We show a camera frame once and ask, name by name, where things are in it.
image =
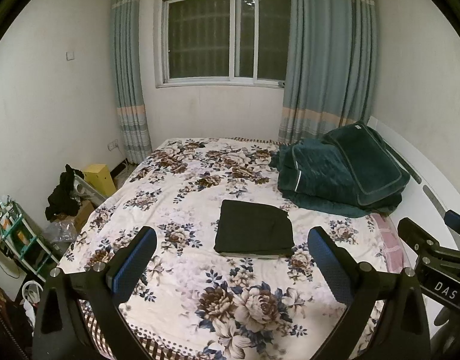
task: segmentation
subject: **bed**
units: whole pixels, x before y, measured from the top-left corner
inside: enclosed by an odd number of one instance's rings
[[[95,210],[60,268],[80,272],[107,262],[151,226],[159,244],[120,312],[155,359],[308,360],[344,311],[308,253],[313,226],[379,271],[399,272],[407,262],[387,219],[344,218],[282,198],[278,173],[268,166],[277,150],[274,142],[248,139],[167,140]],[[294,255],[218,255],[213,247],[224,199],[286,210]],[[375,305],[354,356],[367,345],[382,306]],[[89,305],[82,310],[96,347],[112,358]]]

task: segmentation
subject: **screw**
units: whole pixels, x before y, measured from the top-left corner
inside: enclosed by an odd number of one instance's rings
[[[56,278],[59,274],[60,274],[60,268],[53,268],[53,269],[50,271],[50,276],[51,276],[52,278]]]
[[[363,272],[370,272],[371,271],[371,265],[366,262],[366,261],[363,261],[359,264],[360,266],[360,269],[363,271]]]
[[[409,268],[409,267],[406,267],[404,270],[405,270],[405,274],[406,274],[407,276],[409,276],[409,277],[411,277],[411,278],[414,276],[414,270],[413,270],[413,269],[411,269],[411,268]]]
[[[106,266],[106,263],[104,262],[98,262],[96,264],[94,264],[92,266],[92,269],[95,271],[95,272],[101,272],[105,269],[105,266]]]

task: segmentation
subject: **white window frame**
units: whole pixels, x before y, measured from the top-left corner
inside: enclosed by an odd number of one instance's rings
[[[229,76],[169,78],[168,64],[168,5],[183,0],[155,0],[154,10],[154,50],[155,82],[157,88],[187,85],[244,85],[280,88],[281,80],[258,79],[258,30],[259,0],[255,0],[255,46],[253,54],[253,78],[235,77],[235,47],[239,41],[236,32],[236,0],[230,0],[230,51]]]

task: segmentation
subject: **blue curtain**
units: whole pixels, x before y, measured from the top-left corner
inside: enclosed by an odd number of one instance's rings
[[[140,0],[112,0],[111,57],[117,113],[127,159],[139,164],[152,151],[140,81],[138,8]]]
[[[375,0],[292,0],[281,142],[368,120],[376,26]]]

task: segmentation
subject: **window sill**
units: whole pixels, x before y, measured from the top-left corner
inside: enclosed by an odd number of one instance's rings
[[[181,86],[209,86],[209,85],[229,85],[229,86],[249,86],[249,87],[258,87],[258,88],[273,88],[273,89],[284,89],[278,85],[278,81],[263,81],[263,82],[252,82],[252,81],[180,81],[175,80],[171,82],[166,82],[163,84],[157,84],[156,88],[172,88],[172,87],[181,87]]]

